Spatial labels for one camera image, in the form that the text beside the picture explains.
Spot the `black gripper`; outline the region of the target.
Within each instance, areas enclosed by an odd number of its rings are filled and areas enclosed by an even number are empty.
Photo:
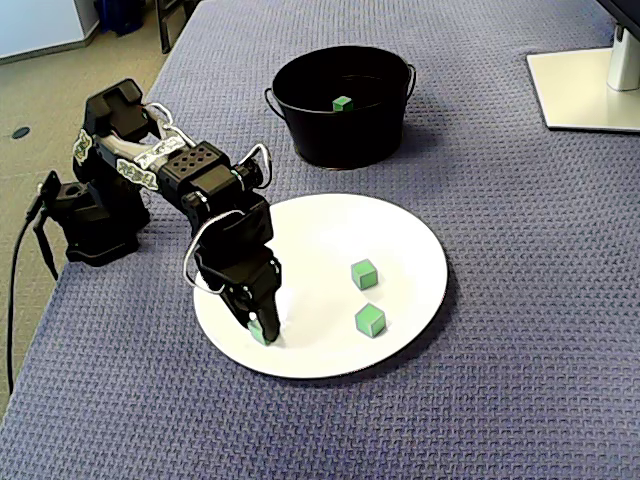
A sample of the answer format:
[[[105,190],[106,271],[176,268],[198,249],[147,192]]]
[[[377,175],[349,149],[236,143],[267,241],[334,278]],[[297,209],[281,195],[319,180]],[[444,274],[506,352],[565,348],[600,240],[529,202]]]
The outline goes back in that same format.
[[[242,196],[221,208],[202,196],[192,198],[194,258],[201,289],[221,298],[245,329],[257,303],[267,343],[280,333],[276,292],[280,264],[267,243],[273,238],[270,205],[262,196]]]

